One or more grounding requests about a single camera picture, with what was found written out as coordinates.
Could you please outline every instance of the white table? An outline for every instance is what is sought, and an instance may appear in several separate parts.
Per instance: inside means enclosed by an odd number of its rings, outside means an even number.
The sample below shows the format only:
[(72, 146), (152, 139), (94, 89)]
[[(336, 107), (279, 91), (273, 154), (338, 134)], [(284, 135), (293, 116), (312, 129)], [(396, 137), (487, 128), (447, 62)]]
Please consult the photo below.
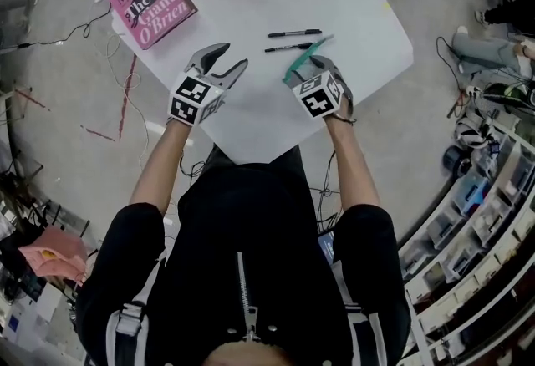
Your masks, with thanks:
[(282, 83), (300, 50), (264, 49), (315, 41), (318, 36), (269, 39), (268, 33), (319, 28), (335, 35), (317, 52), (339, 67), (358, 103), (413, 63), (412, 46), (386, 0), (193, 0), (199, 13), (143, 51), (117, 14), (113, 29), (170, 88), (198, 49), (220, 42), (231, 48), (213, 71), (239, 59), (249, 66), (226, 103), (201, 127), (235, 162), (270, 162), (324, 126), (312, 121)]

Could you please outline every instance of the red line on floor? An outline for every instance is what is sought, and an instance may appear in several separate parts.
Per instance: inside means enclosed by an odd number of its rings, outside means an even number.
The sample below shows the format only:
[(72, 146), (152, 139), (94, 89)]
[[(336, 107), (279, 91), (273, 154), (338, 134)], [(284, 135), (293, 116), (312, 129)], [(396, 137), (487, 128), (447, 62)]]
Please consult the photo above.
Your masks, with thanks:
[(100, 137), (103, 137), (107, 140), (111, 140), (112, 142), (115, 142), (115, 139), (112, 139), (111, 137), (107, 136), (107, 135), (103, 135), (102, 133), (99, 133), (98, 131), (93, 131), (93, 130), (90, 130), (90, 129), (86, 129), (83, 125), (81, 125), (80, 127), (82, 127), (85, 131), (87, 131), (88, 133), (92, 134), (92, 135), (98, 135)]
[(119, 122), (119, 141), (123, 135), (123, 126), (125, 124), (125, 114), (126, 114), (126, 105), (128, 104), (128, 96), (130, 95), (130, 84), (132, 82), (132, 74), (134, 73), (135, 62), (137, 61), (137, 55), (134, 54), (132, 59), (132, 64), (130, 65), (130, 72), (128, 73), (128, 79), (126, 80), (125, 88), (125, 97), (123, 98), (123, 108), (120, 111), (120, 122)]
[(28, 95), (26, 93), (23, 93), (22, 91), (18, 90), (18, 89), (15, 89), (15, 91), (17, 91), (18, 94), (22, 95), (25, 99), (28, 99), (29, 101), (31, 101), (32, 103), (35, 103), (35, 104), (38, 104), (39, 106), (41, 106), (43, 109), (46, 109), (48, 112), (50, 112), (50, 108), (47, 108), (44, 104), (42, 104), (41, 102), (38, 102), (36, 99), (34, 99), (31, 95)]

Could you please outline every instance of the black short sleeve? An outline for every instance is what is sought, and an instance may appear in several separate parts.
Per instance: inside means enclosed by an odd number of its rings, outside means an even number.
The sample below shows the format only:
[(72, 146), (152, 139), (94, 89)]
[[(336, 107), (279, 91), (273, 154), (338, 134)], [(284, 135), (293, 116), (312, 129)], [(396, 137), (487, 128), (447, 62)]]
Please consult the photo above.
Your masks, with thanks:
[(334, 229), (334, 260), (354, 302), (367, 314), (378, 313), (388, 364), (396, 364), (410, 331), (394, 227), (377, 206), (349, 208)]
[(164, 248), (163, 218), (151, 204), (127, 206), (111, 222), (93, 272), (76, 301), (77, 332), (97, 365), (106, 364), (110, 314), (141, 290)]

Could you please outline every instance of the black pen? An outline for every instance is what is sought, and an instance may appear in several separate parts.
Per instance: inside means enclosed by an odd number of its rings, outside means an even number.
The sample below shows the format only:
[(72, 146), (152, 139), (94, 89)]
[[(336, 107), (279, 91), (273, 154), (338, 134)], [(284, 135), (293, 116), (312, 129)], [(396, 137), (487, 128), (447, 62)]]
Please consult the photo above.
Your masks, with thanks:
[(278, 32), (278, 33), (270, 33), (267, 37), (268, 38), (278, 38), (280, 36), (298, 36), (298, 35), (319, 35), (321, 34), (321, 30), (318, 28), (308, 28), (307, 30), (297, 30), (295, 32)]
[(295, 45), (286, 45), (284, 47), (276, 47), (276, 48), (268, 48), (268, 49), (264, 49), (264, 52), (266, 53), (272, 53), (273, 51), (279, 51), (281, 49), (294, 49), (294, 48), (299, 48), (299, 49), (309, 49), (310, 46), (312, 45), (311, 42), (306, 42), (306, 43), (296, 43)]

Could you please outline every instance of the gray floor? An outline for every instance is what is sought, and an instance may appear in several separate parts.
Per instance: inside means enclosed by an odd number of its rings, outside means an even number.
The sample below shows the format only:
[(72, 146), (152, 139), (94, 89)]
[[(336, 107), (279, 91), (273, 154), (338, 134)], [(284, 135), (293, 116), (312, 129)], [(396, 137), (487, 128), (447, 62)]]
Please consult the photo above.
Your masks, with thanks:
[[(485, 3), (388, 1), (414, 45), (415, 64), (357, 106), (359, 122), (355, 130), (383, 205), (401, 238), (446, 183), (441, 156), (451, 143), (454, 121), (446, 114), (457, 90), (448, 68), (436, 57), (436, 37), (444, 35), (450, 41), (460, 24), (474, 34), (483, 34), (472, 13), (484, 8)], [(39, 0), (28, 40), (63, 37), (87, 19), (92, 2)], [(91, 8), (91, 16), (105, 11), (106, 6), (102, 3)], [(130, 106), (119, 138), (123, 92), (115, 85), (105, 58), (99, 55), (105, 52), (109, 34), (107, 17), (94, 25), (89, 39), (78, 32), (63, 45), (18, 51), (2, 61), (3, 78), (31, 85), (33, 97), (42, 104), (30, 103), (26, 117), (14, 124), (28, 153), (44, 164), (37, 180), (39, 187), (64, 207), (90, 219), (91, 231), (100, 239), (114, 214), (128, 201), (140, 173), (138, 157), (145, 145), (143, 123)], [(120, 81), (129, 73), (132, 58), (132, 52), (123, 45), (111, 59)], [(131, 91), (132, 101), (148, 121), (164, 125), (166, 89), (139, 61), (135, 71), (142, 83)], [(150, 134), (150, 148), (157, 139), (158, 135)], [(185, 151), (186, 168), (204, 159), (211, 148), (211, 141), (199, 129), (193, 131), (192, 139), (193, 146)], [(327, 132), (318, 132), (301, 148), (310, 185), (322, 187), (332, 151)], [(175, 199), (188, 183), (185, 177), (180, 178)], [(333, 171), (331, 188), (337, 185)], [(329, 197), (324, 213), (336, 209), (337, 202), (336, 196)], [(169, 213), (176, 222), (176, 210), (170, 208)], [(176, 227), (168, 229), (173, 232)]]

